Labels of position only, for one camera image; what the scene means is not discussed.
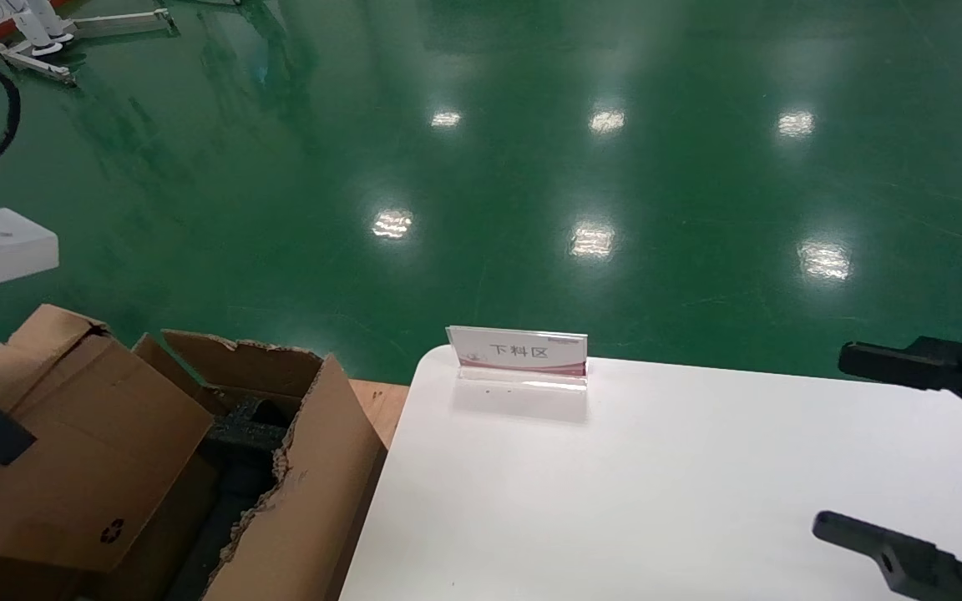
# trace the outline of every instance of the recycling symbol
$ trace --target recycling symbol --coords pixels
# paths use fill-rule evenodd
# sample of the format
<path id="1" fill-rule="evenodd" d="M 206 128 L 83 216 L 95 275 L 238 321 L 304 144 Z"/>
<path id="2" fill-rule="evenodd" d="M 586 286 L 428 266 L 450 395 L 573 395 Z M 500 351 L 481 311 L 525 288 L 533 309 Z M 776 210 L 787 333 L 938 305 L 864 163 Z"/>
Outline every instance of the recycling symbol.
<path id="1" fill-rule="evenodd" d="M 121 537 L 121 528 L 123 528 L 124 525 L 125 521 L 122 520 L 122 518 L 117 518 L 117 520 L 110 522 L 109 526 L 103 528 L 103 536 L 99 537 L 99 541 L 102 541 L 102 543 L 111 544 L 115 540 L 118 540 L 118 538 Z"/>

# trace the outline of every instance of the name card sign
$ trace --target name card sign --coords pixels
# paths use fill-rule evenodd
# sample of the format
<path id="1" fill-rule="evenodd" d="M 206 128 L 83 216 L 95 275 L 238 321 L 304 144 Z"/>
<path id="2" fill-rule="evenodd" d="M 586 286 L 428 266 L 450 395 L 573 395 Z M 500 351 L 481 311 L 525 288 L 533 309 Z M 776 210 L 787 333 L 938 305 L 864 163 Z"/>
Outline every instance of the name card sign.
<path id="1" fill-rule="evenodd" d="M 448 327 L 448 340 L 461 366 L 551 376 L 584 376 L 589 354 L 589 337 L 584 334 L 453 325 Z"/>

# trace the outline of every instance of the cardboard box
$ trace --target cardboard box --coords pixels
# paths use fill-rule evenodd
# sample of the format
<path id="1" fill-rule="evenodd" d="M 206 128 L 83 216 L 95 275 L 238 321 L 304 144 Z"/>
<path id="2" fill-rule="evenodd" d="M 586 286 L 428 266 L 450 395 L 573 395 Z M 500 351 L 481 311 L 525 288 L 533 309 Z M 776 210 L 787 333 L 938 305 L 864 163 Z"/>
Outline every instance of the cardboard box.
<path id="1" fill-rule="evenodd" d="M 275 453 L 276 483 L 233 528 L 203 598 L 335 598 L 382 457 L 381 441 L 336 358 L 183 331 L 164 331 L 164 339 L 190 369 L 149 336 L 137 343 L 134 354 L 210 415 L 228 414 L 240 399 L 262 396 L 291 419 Z M 50 578 L 54 586 L 43 586 L 57 586 L 57 597 L 46 598 L 72 600 L 77 593 L 94 601 L 163 598 L 210 509 L 215 479 L 194 457 L 117 570 L 90 574 L 80 584 L 72 574 L 58 573 Z M 0 579 L 3 570 L 18 570 L 3 562 Z M 18 571 L 26 570 L 48 579 L 51 568 Z M 16 589 L 0 598 L 34 597 Z"/>
<path id="2" fill-rule="evenodd" d="M 0 345 L 0 407 L 37 437 L 0 465 L 0 556 L 117 566 L 210 415 L 107 332 L 43 305 Z"/>

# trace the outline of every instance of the green epoxy floor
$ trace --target green epoxy floor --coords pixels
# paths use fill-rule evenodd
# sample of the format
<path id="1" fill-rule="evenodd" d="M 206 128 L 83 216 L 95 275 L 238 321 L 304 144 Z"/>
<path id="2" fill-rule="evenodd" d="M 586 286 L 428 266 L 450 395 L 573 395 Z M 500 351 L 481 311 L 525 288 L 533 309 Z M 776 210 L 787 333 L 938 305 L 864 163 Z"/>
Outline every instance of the green epoxy floor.
<path id="1" fill-rule="evenodd" d="M 62 267 L 0 340 L 48 301 L 408 383 L 447 324 L 810 376 L 962 339 L 961 1 L 244 1 L 17 77 L 0 206 Z"/>

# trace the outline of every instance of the white tabletop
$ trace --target white tabletop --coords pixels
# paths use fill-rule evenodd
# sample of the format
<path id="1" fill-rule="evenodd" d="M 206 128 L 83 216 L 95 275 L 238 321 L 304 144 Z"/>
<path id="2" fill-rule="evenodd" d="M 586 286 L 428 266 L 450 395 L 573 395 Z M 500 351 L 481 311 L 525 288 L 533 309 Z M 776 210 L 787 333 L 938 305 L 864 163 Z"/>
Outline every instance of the white tabletop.
<path id="1" fill-rule="evenodd" d="M 948 393 L 602 358 L 587 399 L 457 374 L 450 346 L 418 365 L 342 601 L 894 601 L 812 535 L 823 509 L 962 558 Z"/>

